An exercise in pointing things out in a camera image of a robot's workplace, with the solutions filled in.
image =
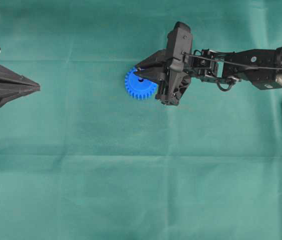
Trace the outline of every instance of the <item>blue gear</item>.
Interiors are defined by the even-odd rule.
[[[125,76],[125,89],[135,99],[148,99],[156,91],[157,84],[134,74],[137,69],[132,68]]]

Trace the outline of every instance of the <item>robotic arm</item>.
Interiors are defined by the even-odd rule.
[[[155,98],[162,104],[177,106],[191,78],[214,83],[224,92],[241,80],[250,81],[261,90],[282,88],[282,47],[242,52],[203,49],[192,54],[191,29],[182,22],[175,24],[167,38],[166,49],[138,63],[135,72],[137,76],[158,84]],[[218,62],[224,63],[220,76]]]

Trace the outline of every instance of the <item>green fabric backdrop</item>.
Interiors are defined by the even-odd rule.
[[[282,89],[192,79],[178,107],[125,73],[166,46],[282,46],[282,0],[0,0],[0,240],[282,240]]]

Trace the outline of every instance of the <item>cable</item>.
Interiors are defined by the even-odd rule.
[[[199,51],[199,50],[195,50],[195,51],[194,51],[194,53],[193,53],[193,55],[195,55],[195,53],[196,53],[196,52],[199,52],[200,54],[202,54],[202,52],[201,52],[201,51]]]
[[[228,92],[229,90],[231,90],[232,86],[234,86],[234,84],[232,83],[232,84],[229,84],[228,88],[223,88],[223,87],[220,85],[220,82],[219,82],[218,79],[217,79],[215,82],[216,82],[217,87],[218,87],[221,91],[223,91],[223,92]]]
[[[183,53],[183,54],[184,54],[184,55],[187,55],[187,56],[190,56],[190,57],[198,58],[198,59],[204,59],[204,60],[208,60],[208,61],[212,61],[212,62],[222,62],[222,63],[225,63],[225,64],[231,64],[231,65],[236,65],[236,66],[241,66],[241,67],[251,68],[251,69],[282,70],[282,67],[252,66],[252,65],[241,64],[241,63],[237,63],[237,62],[211,59],[211,58],[208,58],[208,57],[197,56],[197,55],[188,54],[188,53]]]

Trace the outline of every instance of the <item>black cable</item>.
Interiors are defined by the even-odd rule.
[[[229,90],[231,90],[232,86],[234,86],[234,84],[231,83],[231,84],[229,84],[228,88],[223,88],[218,79],[215,81],[215,83],[216,83],[217,87],[223,92],[228,92]]]
[[[219,82],[219,80],[224,80],[224,78],[221,78],[221,77],[216,76],[213,72],[211,72],[211,75],[216,79],[215,82],[216,82],[216,81]]]
[[[208,57],[197,56],[197,55],[188,54],[188,53],[184,53],[184,55],[187,55],[187,56],[190,56],[190,57],[194,57],[194,58],[198,58],[198,59],[204,59],[204,60],[208,60],[208,61],[212,61],[212,62],[222,62],[222,63],[225,63],[225,64],[231,64],[231,65],[236,65],[236,66],[241,66],[241,67],[251,68],[251,69],[282,70],[282,67],[252,66],[252,65],[241,64],[241,63],[237,63],[237,62],[211,59],[211,58],[208,58]]]
[[[196,52],[199,52],[200,54],[202,54],[202,52],[199,50],[195,50],[193,54],[195,55]]]

